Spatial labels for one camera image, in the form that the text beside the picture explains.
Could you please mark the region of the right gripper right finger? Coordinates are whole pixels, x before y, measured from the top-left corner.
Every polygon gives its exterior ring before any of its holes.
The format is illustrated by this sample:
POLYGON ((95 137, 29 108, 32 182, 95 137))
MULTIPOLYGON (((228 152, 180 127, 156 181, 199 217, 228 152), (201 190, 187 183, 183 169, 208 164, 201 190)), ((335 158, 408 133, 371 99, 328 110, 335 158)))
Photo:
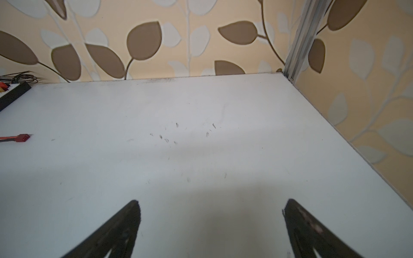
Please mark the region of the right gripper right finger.
POLYGON ((360 258, 294 199, 283 209, 289 241, 296 258, 360 258))

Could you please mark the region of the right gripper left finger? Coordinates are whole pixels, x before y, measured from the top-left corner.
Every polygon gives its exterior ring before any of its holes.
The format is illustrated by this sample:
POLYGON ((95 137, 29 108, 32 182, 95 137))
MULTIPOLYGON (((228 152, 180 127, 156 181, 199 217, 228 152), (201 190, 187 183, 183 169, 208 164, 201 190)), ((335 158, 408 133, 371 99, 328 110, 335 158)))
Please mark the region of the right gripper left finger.
POLYGON ((130 258, 140 223, 139 202, 132 200, 64 257, 130 258))

